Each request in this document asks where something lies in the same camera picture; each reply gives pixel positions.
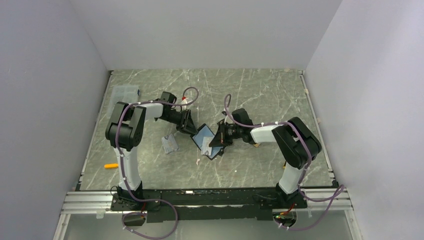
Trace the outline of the black leather card holder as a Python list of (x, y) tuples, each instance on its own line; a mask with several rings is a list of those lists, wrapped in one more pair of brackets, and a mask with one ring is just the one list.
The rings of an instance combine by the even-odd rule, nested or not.
[(214, 160), (216, 157), (223, 155), (224, 147), (210, 146), (215, 135), (205, 123), (197, 129), (196, 134), (192, 134), (190, 137), (200, 150), (200, 154), (207, 157), (209, 160)]

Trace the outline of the clear plastic screw box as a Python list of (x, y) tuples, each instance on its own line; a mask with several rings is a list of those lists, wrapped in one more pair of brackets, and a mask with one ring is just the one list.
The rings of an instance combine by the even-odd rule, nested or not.
[(112, 115), (113, 109), (117, 102), (135, 103), (139, 101), (140, 88), (138, 85), (117, 85), (112, 88), (109, 104), (107, 107), (106, 117)]

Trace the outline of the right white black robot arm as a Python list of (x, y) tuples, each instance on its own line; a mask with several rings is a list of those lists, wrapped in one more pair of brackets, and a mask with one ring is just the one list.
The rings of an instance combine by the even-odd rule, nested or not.
[(244, 108), (231, 113), (233, 123), (224, 119), (217, 123), (218, 129), (209, 147), (227, 147), (234, 139), (242, 139), (250, 145), (276, 143), (286, 161), (285, 170), (275, 194), (276, 203), (287, 208), (295, 201), (295, 194), (305, 176), (309, 164), (322, 151), (322, 145), (299, 117), (287, 122), (254, 126)]

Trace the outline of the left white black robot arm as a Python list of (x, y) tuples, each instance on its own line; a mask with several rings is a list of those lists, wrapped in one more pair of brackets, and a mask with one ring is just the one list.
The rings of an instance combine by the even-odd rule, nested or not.
[(197, 128), (187, 109), (196, 100), (186, 96), (181, 103), (177, 97), (167, 91), (155, 100), (115, 104), (105, 130), (105, 138), (116, 153), (120, 180), (118, 186), (128, 193), (124, 204), (131, 210), (139, 209), (144, 203), (144, 196), (137, 192), (142, 190), (142, 180), (138, 170), (138, 145), (142, 141), (145, 121), (162, 120), (174, 124), (176, 130), (188, 135), (196, 134)]

